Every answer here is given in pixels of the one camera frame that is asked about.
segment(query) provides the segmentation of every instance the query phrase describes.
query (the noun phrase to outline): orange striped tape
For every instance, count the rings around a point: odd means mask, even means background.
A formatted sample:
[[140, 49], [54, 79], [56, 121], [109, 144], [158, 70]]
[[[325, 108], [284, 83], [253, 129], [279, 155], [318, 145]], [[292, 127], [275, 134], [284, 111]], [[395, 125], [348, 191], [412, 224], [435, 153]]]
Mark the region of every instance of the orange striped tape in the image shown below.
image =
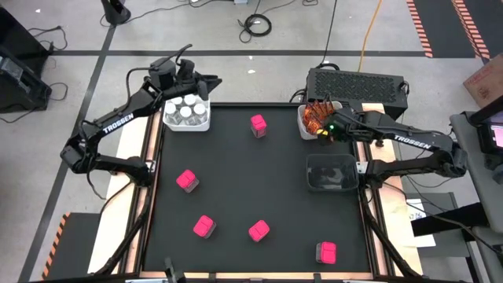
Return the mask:
[[489, 59], [489, 50], [486, 48], [486, 44], [480, 36], [479, 30], [472, 19], [472, 15], [466, 8], [464, 0], [451, 0], [454, 9], [456, 10], [457, 16], [461, 21], [464, 33], [468, 37], [470, 44], [472, 44], [473, 51], [475, 52], [475, 57], [484, 57]]
[[412, 17], [412, 22], [416, 27], [417, 34], [419, 35], [419, 40], [421, 45], [423, 46], [424, 55], [426, 57], [433, 57], [433, 52], [430, 48], [430, 42], [428, 41], [428, 37], [426, 36], [426, 32], [423, 28], [423, 23], [421, 22], [421, 18], [419, 17], [419, 13], [417, 12], [416, 4], [414, 4], [414, 0], [406, 0], [407, 6], [409, 7], [410, 16]]
[[46, 265], [44, 266], [44, 271], [42, 272], [42, 280], [46, 280], [49, 276], [50, 266], [53, 264], [54, 255], [56, 255], [56, 248], [60, 243], [61, 235], [63, 234], [64, 224], [68, 220], [70, 213], [63, 215], [61, 218], [60, 225], [57, 227], [56, 238], [54, 239], [53, 245], [50, 247], [49, 256], [47, 257]]

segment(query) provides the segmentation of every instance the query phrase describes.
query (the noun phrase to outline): gray concrete floor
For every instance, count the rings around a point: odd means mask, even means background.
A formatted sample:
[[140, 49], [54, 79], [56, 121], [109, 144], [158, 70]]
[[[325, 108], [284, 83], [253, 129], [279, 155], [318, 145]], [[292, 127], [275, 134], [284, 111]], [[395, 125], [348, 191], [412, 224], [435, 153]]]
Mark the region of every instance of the gray concrete floor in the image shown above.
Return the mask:
[[[286, 0], [263, 1], [259, 12]], [[177, 0], [127, 0], [133, 17], [147, 10], [178, 5]], [[52, 28], [61, 25], [67, 32], [67, 50], [100, 50], [107, 28], [99, 24], [103, 10], [99, 1], [80, 0], [0, 0], [26, 28]], [[339, 0], [330, 50], [360, 50], [377, 0], [355, 2]], [[183, 7], [150, 14], [115, 30], [110, 50], [176, 50], [187, 43], [193, 50], [323, 50], [329, 30], [333, 0], [319, 6], [296, 3], [271, 11], [272, 33], [249, 44], [239, 42], [240, 27], [255, 9], [227, 2], [211, 3], [201, 9]], [[40, 39], [62, 46], [61, 34], [54, 32]], [[420, 41], [405, 1], [387, 0], [381, 7], [367, 50], [421, 51]], [[88, 113], [98, 117], [124, 103], [124, 77], [129, 68], [146, 66], [155, 57], [108, 56], [97, 82]], [[309, 68], [321, 58], [304, 56], [191, 57], [202, 73], [218, 74], [224, 83], [213, 94], [215, 101], [287, 101], [305, 83]], [[341, 69], [356, 71], [358, 57], [327, 57]], [[47, 83], [69, 85], [65, 101], [51, 101], [45, 112], [32, 113], [18, 123], [0, 123], [0, 274], [2, 281], [17, 281], [40, 222], [61, 160], [59, 152], [72, 132], [97, 57], [55, 56], [46, 64], [42, 78]], [[429, 59], [426, 57], [366, 57], [363, 72], [403, 75], [410, 83], [409, 109], [404, 123], [419, 128], [449, 131], [449, 115], [477, 110], [462, 82], [482, 66], [478, 59]], [[131, 77], [131, 87], [140, 86], [145, 73]], [[58, 86], [54, 95], [63, 94]], [[101, 143], [101, 152], [115, 154], [120, 132]], [[402, 146], [404, 158], [418, 151]], [[105, 193], [109, 176], [92, 174], [97, 190]], [[416, 177], [434, 185], [442, 181], [435, 175]], [[404, 182], [407, 191], [413, 188]], [[438, 189], [423, 192], [454, 192], [458, 204], [478, 201], [470, 177], [456, 179]], [[85, 176], [66, 174], [49, 229], [44, 237], [31, 280], [38, 280], [49, 254], [60, 217], [68, 211], [98, 212], [103, 201], [95, 197]], [[422, 259], [424, 272], [434, 278], [470, 281], [464, 261]]]

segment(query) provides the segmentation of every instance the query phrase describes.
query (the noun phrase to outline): pink cube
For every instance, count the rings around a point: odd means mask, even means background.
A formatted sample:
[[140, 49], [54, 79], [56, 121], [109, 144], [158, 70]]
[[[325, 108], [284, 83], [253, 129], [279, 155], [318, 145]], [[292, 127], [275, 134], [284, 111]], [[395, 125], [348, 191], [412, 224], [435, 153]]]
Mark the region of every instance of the pink cube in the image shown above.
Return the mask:
[[331, 242], [321, 242], [316, 245], [316, 261], [324, 264], [336, 264], [337, 246]]
[[251, 131], [255, 135], [256, 138], [261, 138], [266, 135], [267, 123], [262, 117], [262, 115], [258, 114], [251, 118]]
[[259, 242], [269, 233], [269, 231], [270, 229], [267, 223], [263, 220], [259, 220], [250, 228], [250, 230], [248, 230], [248, 233], [253, 241]]
[[213, 230], [215, 230], [216, 226], [217, 223], [215, 223], [215, 221], [206, 215], [203, 215], [199, 218], [199, 221], [197, 221], [193, 231], [197, 234], [197, 236], [208, 239], [211, 236], [211, 233], [213, 233]]
[[176, 178], [176, 183], [185, 190], [186, 193], [192, 192], [199, 184], [199, 180], [196, 178], [195, 174], [191, 170], [185, 170], [178, 178]]

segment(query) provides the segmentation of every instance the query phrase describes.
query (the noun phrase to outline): white paper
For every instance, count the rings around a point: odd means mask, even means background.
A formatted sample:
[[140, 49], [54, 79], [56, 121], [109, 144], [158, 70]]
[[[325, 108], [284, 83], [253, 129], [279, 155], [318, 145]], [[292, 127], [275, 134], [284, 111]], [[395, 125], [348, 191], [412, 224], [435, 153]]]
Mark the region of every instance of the white paper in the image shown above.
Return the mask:
[[[421, 203], [420, 199], [407, 200], [407, 204], [414, 206], [414, 208], [412, 208], [411, 206], [407, 206], [409, 208], [410, 221], [426, 217], [426, 214], [424, 212], [416, 209], [419, 208], [420, 210], [424, 210], [423, 204]], [[435, 238], [433, 237], [433, 235], [424, 235], [416, 237], [416, 246], [418, 248], [435, 247], [436, 246]]]

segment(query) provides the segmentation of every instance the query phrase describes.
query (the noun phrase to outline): cardboard box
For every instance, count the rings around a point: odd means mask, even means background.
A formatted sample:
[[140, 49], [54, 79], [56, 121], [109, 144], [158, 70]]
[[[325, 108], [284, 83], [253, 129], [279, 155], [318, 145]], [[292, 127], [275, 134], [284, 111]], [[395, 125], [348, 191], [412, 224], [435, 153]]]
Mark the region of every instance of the cardboard box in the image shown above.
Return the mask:
[[481, 108], [503, 95], [503, 53], [481, 67], [463, 84]]

